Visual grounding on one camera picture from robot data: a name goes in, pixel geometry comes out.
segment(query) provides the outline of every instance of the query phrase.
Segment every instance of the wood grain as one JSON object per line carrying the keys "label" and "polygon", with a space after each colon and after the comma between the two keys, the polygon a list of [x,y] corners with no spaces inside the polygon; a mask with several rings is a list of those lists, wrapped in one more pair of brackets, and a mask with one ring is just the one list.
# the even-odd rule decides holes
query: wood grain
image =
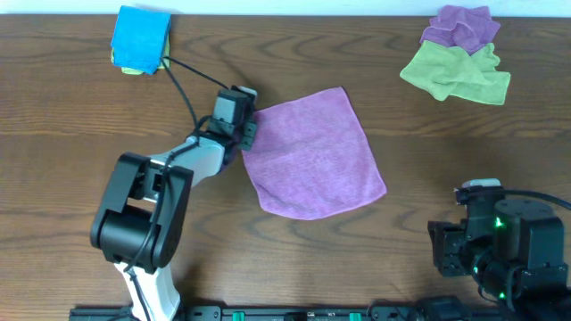
{"label": "wood grain", "polygon": [[[88,231],[117,157],[168,150],[191,118],[164,72],[131,77],[110,64],[115,19],[0,16],[0,320],[130,302]],[[172,55],[258,89],[259,108],[343,86],[389,191],[359,210],[294,221],[260,209],[236,161],[191,193],[172,262],[186,300],[480,302],[470,278],[443,279],[432,266],[426,222],[465,215],[452,188],[498,177],[571,199],[571,21],[499,21],[499,70],[512,75],[501,107],[439,103],[399,78],[427,18],[174,17]],[[174,73],[209,113],[217,88]]]}

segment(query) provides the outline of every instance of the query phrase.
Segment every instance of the green led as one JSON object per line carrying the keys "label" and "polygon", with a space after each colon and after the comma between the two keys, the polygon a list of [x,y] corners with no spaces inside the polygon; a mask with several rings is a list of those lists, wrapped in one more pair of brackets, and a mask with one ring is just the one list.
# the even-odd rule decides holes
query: green led
{"label": "green led", "polygon": [[503,222],[501,221],[500,218],[496,218],[496,227],[501,227],[503,226]]}

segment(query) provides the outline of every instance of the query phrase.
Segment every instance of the table surface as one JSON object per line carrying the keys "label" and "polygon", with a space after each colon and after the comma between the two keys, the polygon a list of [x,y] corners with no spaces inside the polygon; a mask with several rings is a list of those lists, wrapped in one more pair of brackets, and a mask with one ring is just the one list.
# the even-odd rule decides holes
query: table surface
{"label": "table surface", "polygon": [[[0,16],[0,320],[130,303],[89,244],[95,211],[119,155],[167,151],[192,122],[165,72],[111,65],[115,19]],[[173,17],[172,56],[257,89],[259,108],[343,86],[389,191],[332,218],[281,218],[260,209],[238,159],[191,193],[172,260],[184,301],[480,302],[470,277],[443,279],[432,264],[426,222],[465,217],[452,188],[498,177],[571,199],[571,21],[499,21],[499,70],[512,76],[504,106],[437,102],[399,78],[426,17]],[[173,71],[197,113],[210,113],[218,88]]]}

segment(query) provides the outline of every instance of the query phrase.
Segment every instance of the crumpled purple cloth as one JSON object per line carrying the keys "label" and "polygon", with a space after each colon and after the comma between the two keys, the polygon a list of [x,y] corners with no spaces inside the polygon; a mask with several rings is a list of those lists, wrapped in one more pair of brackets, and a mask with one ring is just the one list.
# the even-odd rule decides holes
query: crumpled purple cloth
{"label": "crumpled purple cloth", "polygon": [[492,20],[488,6],[467,9],[445,5],[430,19],[420,43],[428,40],[446,47],[459,46],[471,55],[491,43],[500,26]]}
{"label": "crumpled purple cloth", "polygon": [[244,165],[263,210],[326,218],[386,193],[367,137],[341,87],[257,111]]}

